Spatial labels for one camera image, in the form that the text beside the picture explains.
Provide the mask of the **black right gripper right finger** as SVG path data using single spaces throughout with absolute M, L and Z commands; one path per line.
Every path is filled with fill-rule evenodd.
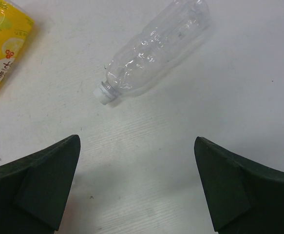
M 194 154 L 216 233 L 284 234 L 284 172 L 204 137 L 196 138 Z

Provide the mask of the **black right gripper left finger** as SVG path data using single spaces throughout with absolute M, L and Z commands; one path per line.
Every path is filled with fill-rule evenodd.
M 59 230 L 79 154 L 80 138 L 71 135 L 0 166 L 0 234 Z

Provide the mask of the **yellow label plastic bottle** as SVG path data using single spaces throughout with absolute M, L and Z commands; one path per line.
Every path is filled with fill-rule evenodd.
M 0 0 L 0 83 L 9 72 L 35 21 L 10 0 Z

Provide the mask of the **clear plastic bottle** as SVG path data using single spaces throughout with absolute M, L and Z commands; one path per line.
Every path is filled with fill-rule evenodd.
M 174 0 L 111 59 L 94 90 L 103 105 L 142 90 L 200 46 L 210 26 L 204 0 Z

